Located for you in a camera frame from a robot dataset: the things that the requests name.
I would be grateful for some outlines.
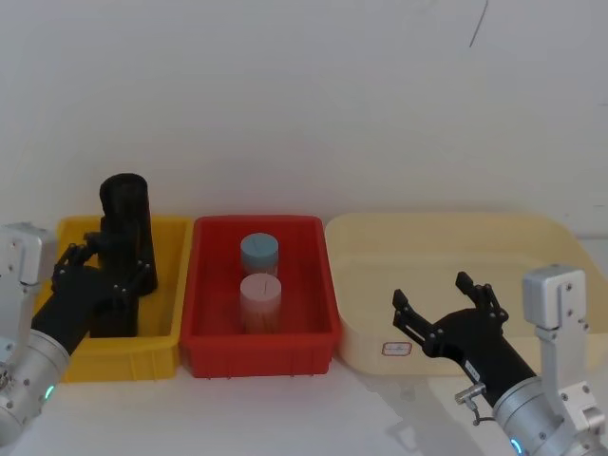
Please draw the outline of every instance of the cable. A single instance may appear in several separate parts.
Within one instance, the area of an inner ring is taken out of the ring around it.
[[[476,408],[473,410],[473,413],[475,413],[475,420],[473,421],[473,426],[478,426],[484,421],[495,421],[494,418],[491,418],[489,416],[485,416],[484,418],[480,417],[479,411]]]

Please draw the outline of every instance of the white wall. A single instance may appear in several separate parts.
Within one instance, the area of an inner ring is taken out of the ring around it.
[[[0,221],[523,209],[608,233],[605,0],[4,0]]]

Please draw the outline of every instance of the white table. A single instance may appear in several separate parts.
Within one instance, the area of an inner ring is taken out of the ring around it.
[[[608,274],[608,240],[583,244]],[[590,382],[608,410],[608,363]],[[167,381],[60,385],[11,454],[513,456],[495,424],[472,426],[454,403],[469,385],[371,378],[336,360],[315,377],[199,380],[180,370]]]

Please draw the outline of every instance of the black cylinder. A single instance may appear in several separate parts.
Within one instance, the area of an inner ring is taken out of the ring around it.
[[[100,187],[104,208],[101,231],[113,248],[100,250],[100,267],[123,283],[133,276],[138,261],[149,264],[149,273],[137,295],[148,295],[158,286],[147,182],[131,173],[108,178]]]

